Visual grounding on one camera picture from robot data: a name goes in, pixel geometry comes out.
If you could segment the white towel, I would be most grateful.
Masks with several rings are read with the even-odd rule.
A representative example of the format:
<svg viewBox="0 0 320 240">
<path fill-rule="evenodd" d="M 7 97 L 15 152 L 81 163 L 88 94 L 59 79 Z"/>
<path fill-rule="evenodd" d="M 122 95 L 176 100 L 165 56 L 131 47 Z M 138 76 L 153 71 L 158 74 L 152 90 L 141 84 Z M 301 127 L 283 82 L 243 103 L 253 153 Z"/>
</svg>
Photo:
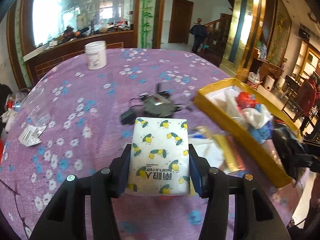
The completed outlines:
<svg viewBox="0 0 320 240">
<path fill-rule="evenodd" d="M 254 108 L 245 108 L 242 111 L 248 124 L 254 129 L 260 129 L 272 120 L 272 114 L 263 104 L 257 104 Z"/>
</svg>

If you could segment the yellow red sponge pack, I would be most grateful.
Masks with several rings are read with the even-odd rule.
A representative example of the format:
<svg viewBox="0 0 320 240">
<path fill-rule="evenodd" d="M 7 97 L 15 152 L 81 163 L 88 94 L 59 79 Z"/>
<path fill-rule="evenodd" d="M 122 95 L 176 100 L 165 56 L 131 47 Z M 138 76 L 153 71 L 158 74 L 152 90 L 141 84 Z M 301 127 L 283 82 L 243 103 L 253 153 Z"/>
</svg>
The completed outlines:
<svg viewBox="0 0 320 240">
<path fill-rule="evenodd" d="M 227 135 L 213 134 L 209 150 L 209 163 L 230 175 L 241 175 L 246 171 L 244 161 Z"/>
</svg>

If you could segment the red bag blue cloth bundle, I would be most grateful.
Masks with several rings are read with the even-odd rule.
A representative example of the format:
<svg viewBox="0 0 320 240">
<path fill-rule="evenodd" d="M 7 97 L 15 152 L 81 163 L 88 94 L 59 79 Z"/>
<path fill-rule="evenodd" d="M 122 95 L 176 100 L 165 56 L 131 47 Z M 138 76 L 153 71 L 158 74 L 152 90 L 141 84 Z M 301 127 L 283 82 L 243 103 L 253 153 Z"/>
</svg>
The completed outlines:
<svg viewBox="0 0 320 240">
<path fill-rule="evenodd" d="M 243 110 L 247 108 L 256 109 L 258 112 L 261 112 L 261 104 L 257 102 L 253 94 L 248 92 L 240 92 L 235 98 L 237 103 L 238 110 Z"/>
</svg>

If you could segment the white cloth bundle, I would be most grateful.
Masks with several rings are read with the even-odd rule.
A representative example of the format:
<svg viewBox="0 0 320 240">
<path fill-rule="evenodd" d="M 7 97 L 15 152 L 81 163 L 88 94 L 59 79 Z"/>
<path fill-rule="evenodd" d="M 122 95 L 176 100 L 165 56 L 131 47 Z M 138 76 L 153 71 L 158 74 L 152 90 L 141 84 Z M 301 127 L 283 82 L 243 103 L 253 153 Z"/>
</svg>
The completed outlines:
<svg viewBox="0 0 320 240">
<path fill-rule="evenodd" d="M 197 155 L 205 158 L 211 167 L 221 168 L 223 166 L 225 160 L 223 150 L 210 135 L 195 131 L 188 135 L 188 139 Z"/>
</svg>

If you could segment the white bag red label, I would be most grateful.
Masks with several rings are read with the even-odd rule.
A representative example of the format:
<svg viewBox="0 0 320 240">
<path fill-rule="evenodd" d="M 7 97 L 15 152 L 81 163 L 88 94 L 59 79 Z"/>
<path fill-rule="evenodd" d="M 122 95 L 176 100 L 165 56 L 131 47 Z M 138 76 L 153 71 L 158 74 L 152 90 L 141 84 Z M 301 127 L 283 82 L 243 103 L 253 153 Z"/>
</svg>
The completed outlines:
<svg viewBox="0 0 320 240">
<path fill-rule="evenodd" d="M 241 112 L 241 108 L 239 107 L 236 97 L 240 94 L 240 92 L 234 87 L 227 87 L 225 90 L 225 99 L 226 106 L 225 112 L 226 114 L 238 123 L 244 122 L 244 116 Z"/>
</svg>

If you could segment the lemon print tissue pack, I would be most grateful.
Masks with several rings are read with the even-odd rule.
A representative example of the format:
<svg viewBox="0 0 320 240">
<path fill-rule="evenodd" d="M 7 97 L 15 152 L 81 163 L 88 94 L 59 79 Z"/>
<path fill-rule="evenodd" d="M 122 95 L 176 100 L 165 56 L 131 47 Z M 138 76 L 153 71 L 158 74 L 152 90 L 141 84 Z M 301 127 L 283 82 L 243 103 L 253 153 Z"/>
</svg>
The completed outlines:
<svg viewBox="0 0 320 240">
<path fill-rule="evenodd" d="M 140 196 L 190 193 L 187 120 L 136 118 L 125 192 Z"/>
</svg>

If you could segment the person in red jacket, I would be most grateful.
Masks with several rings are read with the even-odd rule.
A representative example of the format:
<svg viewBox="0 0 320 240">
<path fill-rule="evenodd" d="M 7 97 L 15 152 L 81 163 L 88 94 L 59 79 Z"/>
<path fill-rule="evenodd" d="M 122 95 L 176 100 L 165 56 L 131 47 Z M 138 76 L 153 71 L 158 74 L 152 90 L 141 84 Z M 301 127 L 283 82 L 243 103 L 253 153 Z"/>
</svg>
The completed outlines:
<svg viewBox="0 0 320 240">
<path fill-rule="evenodd" d="M 303 135 L 303 131 L 306 128 L 310 111 L 317 101 L 319 101 L 319 89 L 317 88 L 318 79 L 316 74 L 312 74 L 309 79 L 305 80 L 300 88 L 302 91 L 302 110 L 304 114 L 303 122 L 300 126 L 300 134 Z"/>
</svg>

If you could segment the yellow rimmed white tray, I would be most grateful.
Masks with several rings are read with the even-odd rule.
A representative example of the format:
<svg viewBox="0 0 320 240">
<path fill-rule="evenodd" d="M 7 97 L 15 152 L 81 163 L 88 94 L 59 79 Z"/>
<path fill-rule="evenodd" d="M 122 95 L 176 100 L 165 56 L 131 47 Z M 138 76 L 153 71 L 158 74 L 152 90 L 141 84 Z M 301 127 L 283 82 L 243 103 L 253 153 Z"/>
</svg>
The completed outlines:
<svg viewBox="0 0 320 240">
<path fill-rule="evenodd" d="M 226 101 L 223 100 L 226 89 L 253 94 L 255 99 L 265 105 L 272 115 L 283 120 L 297 139 L 300 140 L 302 137 L 299 129 L 289 116 L 278 109 L 270 100 L 236 78 L 228 78 L 211 83 L 196 92 L 194 105 L 216 122 L 221 129 L 231 133 L 236 142 L 246 150 L 275 187 L 281 188 L 290 184 L 293 178 L 287 175 L 284 168 L 280 167 L 268 151 L 249 134 L 243 124 L 227 114 L 225 111 Z"/>
</svg>

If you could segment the small white wrapper packet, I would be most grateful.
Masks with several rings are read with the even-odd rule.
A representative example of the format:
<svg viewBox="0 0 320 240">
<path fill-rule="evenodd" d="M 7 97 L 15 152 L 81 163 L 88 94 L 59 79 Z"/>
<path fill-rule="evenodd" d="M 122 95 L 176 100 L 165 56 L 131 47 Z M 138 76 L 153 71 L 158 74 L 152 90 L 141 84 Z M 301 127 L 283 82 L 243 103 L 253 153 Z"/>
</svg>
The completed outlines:
<svg viewBox="0 0 320 240">
<path fill-rule="evenodd" d="M 40 135 L 42 132 L 42 127 L 28 125 L 19 136 L 18 141 L 26 147 L 38 145 L 41 142 Z"/>
</svg>

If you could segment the purple floral tablecloth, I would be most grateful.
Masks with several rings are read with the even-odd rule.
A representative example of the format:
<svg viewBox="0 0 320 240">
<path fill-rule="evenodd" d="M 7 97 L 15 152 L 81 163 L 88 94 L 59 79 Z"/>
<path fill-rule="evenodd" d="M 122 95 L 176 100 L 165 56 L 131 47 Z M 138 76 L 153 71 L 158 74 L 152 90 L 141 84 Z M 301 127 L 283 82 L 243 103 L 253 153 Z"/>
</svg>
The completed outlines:
<svg viewBox="0 0 320 240">
<path fill-rule="evenodd" d="M 107 66 L 87 68 L 86 55 L 64 61 L 37 84 L 43 88 L 51 119 L 36 146 L 25 147 L 18 137 L 31 125 L 19 111 L 3 150 L 1 211 L 20 239 L 30 236 L 37 220 L 61 183 L 70 174 L 95 174 L 130 144 L 133 126 L 123 126 L 120 114 L 129 101 L 158 83 L 174 102 L 192 106 L 198 89 L 227 74 L 205 59 L 183 51 L 152 49 L 107 50 Z M 287 225 L 302 196 L 308 171 L 298 183 L 276 189 L 250 163 L 259 183 Z M 138 197 L 123 194 L 113 200 L 121 239 L 198 239 L 207 200 L 198 196 Z"/>
</svg>

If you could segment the clear plastic cup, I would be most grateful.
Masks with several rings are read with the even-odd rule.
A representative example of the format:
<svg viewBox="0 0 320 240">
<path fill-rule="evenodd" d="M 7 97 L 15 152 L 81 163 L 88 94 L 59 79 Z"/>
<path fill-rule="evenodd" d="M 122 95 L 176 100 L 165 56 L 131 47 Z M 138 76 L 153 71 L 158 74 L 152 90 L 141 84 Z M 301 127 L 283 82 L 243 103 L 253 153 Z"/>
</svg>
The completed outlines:
<svg viewBox="0 0 320 240">
<path fill-rule="evenodd" d="M 35 126 L 42 127 L 49 124 L 51 115 L 47 93 L 44 88 L 34 87 L 22 101 L 22 107 L 25 108 Z"/>
</svg>

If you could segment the black cup with clips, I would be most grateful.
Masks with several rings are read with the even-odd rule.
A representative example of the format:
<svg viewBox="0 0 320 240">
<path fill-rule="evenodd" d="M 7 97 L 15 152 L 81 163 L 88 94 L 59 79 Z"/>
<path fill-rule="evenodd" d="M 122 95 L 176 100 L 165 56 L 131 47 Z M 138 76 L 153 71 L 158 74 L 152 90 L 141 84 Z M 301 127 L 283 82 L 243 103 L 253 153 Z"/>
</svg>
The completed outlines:
<svg viewBox="0 0 320 240">
<path fill-rule="evenodd" d="M 154 94 L 143 93 L 129 100 L 129 109 L 119 116 L 122 125 L 133 125 L 139 114 L 151 118 L 172 118 L 174 113 L 184 109 L 192 111 L 188 105 L 174 103 L 168 90 L 157 83 Z"/>
</svg>

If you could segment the wooden cabinet counter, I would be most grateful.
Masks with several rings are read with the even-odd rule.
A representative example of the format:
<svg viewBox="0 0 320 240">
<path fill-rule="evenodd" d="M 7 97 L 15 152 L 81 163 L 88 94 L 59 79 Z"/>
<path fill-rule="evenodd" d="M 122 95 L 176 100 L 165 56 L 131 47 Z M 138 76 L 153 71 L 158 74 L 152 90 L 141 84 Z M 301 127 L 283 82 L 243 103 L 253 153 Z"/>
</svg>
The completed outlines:
<svg viewBox="0 0 320 240">
<path fill-rule="evenodd" d="M 40 52 L 27 60 L 25 66 L 32 85 L 35 85 L 53 67 L 85 52 L 85 45 L 95 41 L 105 41 L 108 49 L 134 48 L 135 33 L 132 30 L 115 31 L 79 38 Z"/>
</svg>

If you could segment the white plastic jar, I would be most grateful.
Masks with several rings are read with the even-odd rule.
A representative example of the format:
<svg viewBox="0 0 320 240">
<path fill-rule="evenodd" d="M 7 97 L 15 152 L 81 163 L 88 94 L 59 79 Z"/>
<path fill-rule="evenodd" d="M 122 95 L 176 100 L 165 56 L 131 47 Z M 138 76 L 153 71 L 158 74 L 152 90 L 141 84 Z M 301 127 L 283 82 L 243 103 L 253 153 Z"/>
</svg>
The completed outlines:
<svg viewBox="0 0 320 240">
<path fill-rule="evenodd" d="M 85 45 L 87 67 L 89 70 L 98 70 L 107 65 L 106 42 L 95 41 Z"/>
</svg>

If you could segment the brown wooden door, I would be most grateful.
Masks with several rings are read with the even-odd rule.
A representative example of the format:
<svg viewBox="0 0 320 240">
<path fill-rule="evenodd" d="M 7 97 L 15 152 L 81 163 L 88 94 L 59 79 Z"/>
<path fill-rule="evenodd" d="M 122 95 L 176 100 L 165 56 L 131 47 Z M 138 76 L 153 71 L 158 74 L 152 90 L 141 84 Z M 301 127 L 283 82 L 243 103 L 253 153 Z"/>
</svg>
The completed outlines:
<svg viewBox="0 0 320 240">
<path fill-rule="evenodd" d="M 193 6 L 188 0 L 173 0 L 168 43 L 188 43 Z"/>
</svg>

